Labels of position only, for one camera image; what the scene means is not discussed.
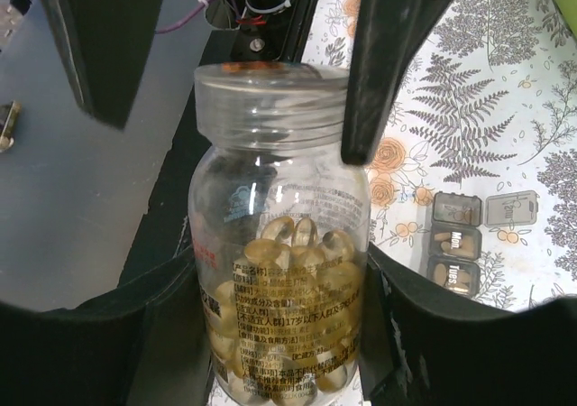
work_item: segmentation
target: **bolt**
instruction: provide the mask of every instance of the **bolt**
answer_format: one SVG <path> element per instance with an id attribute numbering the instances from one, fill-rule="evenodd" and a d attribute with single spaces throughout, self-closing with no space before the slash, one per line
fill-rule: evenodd
<path id="1" fill-rule="evenodd" d="M 256 38 L 251 41 L 249 45 L 251 51 L 260 52 L 264 48 L 264 41 L 261 38 Z"/>

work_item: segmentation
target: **bottle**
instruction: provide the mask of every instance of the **bottle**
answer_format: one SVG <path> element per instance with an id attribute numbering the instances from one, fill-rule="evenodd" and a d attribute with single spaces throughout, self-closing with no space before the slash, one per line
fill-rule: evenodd
<path id="1" fill-rule="evenodd" d="M 348 72 L 195 73 L 189 218 L 215 378 L 241 405 L 327 405 L 357 368 L 370 194 L 340 158 Z"/>

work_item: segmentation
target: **clear lid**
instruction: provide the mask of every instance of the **clear lid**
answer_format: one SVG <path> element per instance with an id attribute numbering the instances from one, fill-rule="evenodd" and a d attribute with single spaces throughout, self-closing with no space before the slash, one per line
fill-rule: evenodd
<path id="1" fill-rule="evenodd" d="M 348 71 L 238 62 L 195 71 L 198 131 L 213 144 L 265 151 L 340 141 Z"/>

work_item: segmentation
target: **metal part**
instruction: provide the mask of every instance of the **metal part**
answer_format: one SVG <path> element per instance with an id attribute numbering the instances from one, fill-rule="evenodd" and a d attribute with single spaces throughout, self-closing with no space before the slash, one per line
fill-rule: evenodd
<path id="1" fill-rule="evenodd" d="M 15 101 L 0 106 L 0 153 L 14 145 L 13 131 L 21 109 L 22 106 Z"/>
<path id="2" fill-rule="evenodd" d="M 249 47 L 251 48 L 251 51 L 261 52 L 264 48 L 264 41 L 261 38 L 253 39 Z"/>

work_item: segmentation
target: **white zip tie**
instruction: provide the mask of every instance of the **white zip tie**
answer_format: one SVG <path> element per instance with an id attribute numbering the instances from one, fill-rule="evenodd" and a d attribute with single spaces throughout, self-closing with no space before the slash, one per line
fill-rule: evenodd
<path id="1" fill-rule="evenodd" d="M 202 3 L 204 6 L 208 7 L 209 4 L 207 2 L 207 0 L 198 0 L 199 3 Z"/>

